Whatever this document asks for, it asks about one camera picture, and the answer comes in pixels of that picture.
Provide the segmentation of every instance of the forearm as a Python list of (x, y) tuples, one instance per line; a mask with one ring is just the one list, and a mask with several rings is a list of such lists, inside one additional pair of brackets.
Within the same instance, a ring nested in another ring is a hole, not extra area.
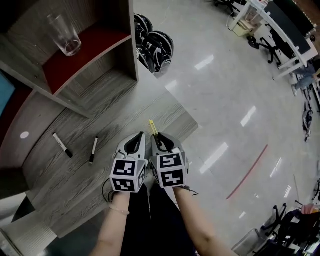
[[(114, 195), (112, 204), (122, 211), (127, 211), (130, 203), (130, 193)], [(102, 224), (97, 245), (90, 256), (119, 256), (125, 235), (127, 216), (109, 209)]]
[(212, 224), (207, 221), (191, 193), (175, 187), (174, 194), (187, 232), (201, 256), (235, 256), (229, 248), (219, 241)]
[(320, 68), (318, 69), (318, 71), (314, 74), (316, 77), (320, 75)]

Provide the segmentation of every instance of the shelf edge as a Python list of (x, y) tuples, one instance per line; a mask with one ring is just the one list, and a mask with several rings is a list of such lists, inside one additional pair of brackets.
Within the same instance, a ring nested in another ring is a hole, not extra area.
[(100, 58), (102, 58), (104, 55), (106, 55), (108, 52), (112, 51), (119, 45), (123, 44), (124, 42), (130, 40), (132, 38), (132, 35), (128, 35), (124, 39), (120, 40), (119, 42), (115, 43), (105, 51), (101, 52), (97, 57), (93, 58), (90, 62), (88, 62), (86, 65), (84, 65), (78, 72), (76, 72), (73, 76), (71, 76), (53, 95), (57, 96), (61, 91), (73, 80), (75, 79), (79, 74), (81, 74), (86, 68), (88, 68), (92, 63), (96, 62)]
[(25, 98), (24, 102), (22, 103), (21, 107), (19, 108), (19, 110), (14, 114), (14, 117), (10, 123), (10, 125), (8, 126), (8, 128), (5, 131), (5, 134), (0, 136), (0, 150), (2, 148), (3, 142), (5, 141), (8, 132), (10, 131), (13, 123), (15, 122), (15, 120), (17, 119), (19, 113), (21, 113), (22, 109), (24, 108), (24, 106), (26, 106), (26, 104), (32, 99), (32, 97), (35, 95), (36, 91), (34, 89), (31, 89), (32, 91), (29, 93), (29, 95)]

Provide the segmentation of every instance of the person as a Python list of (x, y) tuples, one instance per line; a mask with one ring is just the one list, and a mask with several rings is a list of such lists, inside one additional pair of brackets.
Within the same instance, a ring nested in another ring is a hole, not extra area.
[(138, 193), (115, 193), (90, 256), (195, 256), (196, 251), (236, 256), (219, 240), (191, 192), (173, 191), (180, 210), (158, 183), (149, 200), (144, 184)]
[(315, 60), (306, 68), (301, 67), (293, 71), (293, 73), (303, 76), (298, 83), (291, 85), (294, 96), (297, 96), (297, 90), (308, 87), (309, 85), (318, 81), (318, 76), (320, 75), (320, 59)]

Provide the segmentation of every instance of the yellow object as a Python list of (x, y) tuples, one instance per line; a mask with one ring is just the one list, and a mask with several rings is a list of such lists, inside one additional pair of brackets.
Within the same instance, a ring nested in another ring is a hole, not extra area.
[(149, 123), (150, 123), (151, 129), (152, 129), (153, 135), (158, 135), (158, 132), (157, 132), (157, 129), (156, 129), (154, 121), (153, 120), (149, 120)]
[(232, 30), (238, 37), (243, 37), (249, 34), (251, 31), (254, 30), (254, 27), (246, 22), (245, 20), (240, 20), (234, 29)]

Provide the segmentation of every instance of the marker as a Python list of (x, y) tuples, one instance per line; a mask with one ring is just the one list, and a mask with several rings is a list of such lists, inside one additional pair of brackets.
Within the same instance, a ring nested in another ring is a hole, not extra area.
[(93, 163), (94, 163), (95, 151), (96, 151), (97, 142), (98, 142), (98, 137), (95, 137), (95, 139), (94, 139), (94, 144), (93, 144), (93, 149), (92, 149), (92, 153), (91, 153), (90, 160), (89, 160), (89, 163), (90, 163), (90, 164), (93, 164)]
[(66, 146), (62, 143), (62, 141), (59, 139), (58, 135), (56, 133), (53, 133), (53, 137), (55, 138), (56, 142), (61, 146), (63, 151), (68, 155), (68, 157), (72, 158), (72, 153), (66, 148)]

